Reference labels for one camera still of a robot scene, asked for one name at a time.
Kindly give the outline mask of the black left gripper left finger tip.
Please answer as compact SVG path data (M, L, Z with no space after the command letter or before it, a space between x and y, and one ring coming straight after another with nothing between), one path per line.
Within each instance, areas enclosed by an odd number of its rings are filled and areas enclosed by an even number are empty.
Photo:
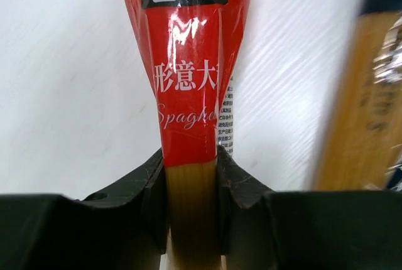
M158 269L166 248L161 151L83 200L1 196L2 269Z

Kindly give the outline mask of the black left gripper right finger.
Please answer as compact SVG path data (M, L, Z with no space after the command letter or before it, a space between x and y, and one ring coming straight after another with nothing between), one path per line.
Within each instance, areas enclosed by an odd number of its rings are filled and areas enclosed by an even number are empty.
M274 192L217 153L228 269L401 268L399 192Z

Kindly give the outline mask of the navy label spaghetti bag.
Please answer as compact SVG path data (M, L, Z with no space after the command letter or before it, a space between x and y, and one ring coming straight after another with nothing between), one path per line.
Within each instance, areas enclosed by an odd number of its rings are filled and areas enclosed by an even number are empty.
M314 190L379 190L401 156L401 0L363 0Z

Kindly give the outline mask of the red spaghetti bag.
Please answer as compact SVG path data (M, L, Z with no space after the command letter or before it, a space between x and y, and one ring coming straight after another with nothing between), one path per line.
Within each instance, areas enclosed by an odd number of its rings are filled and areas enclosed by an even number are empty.
M220 269L219 113L250 0L124 0L156 99L177 269Z

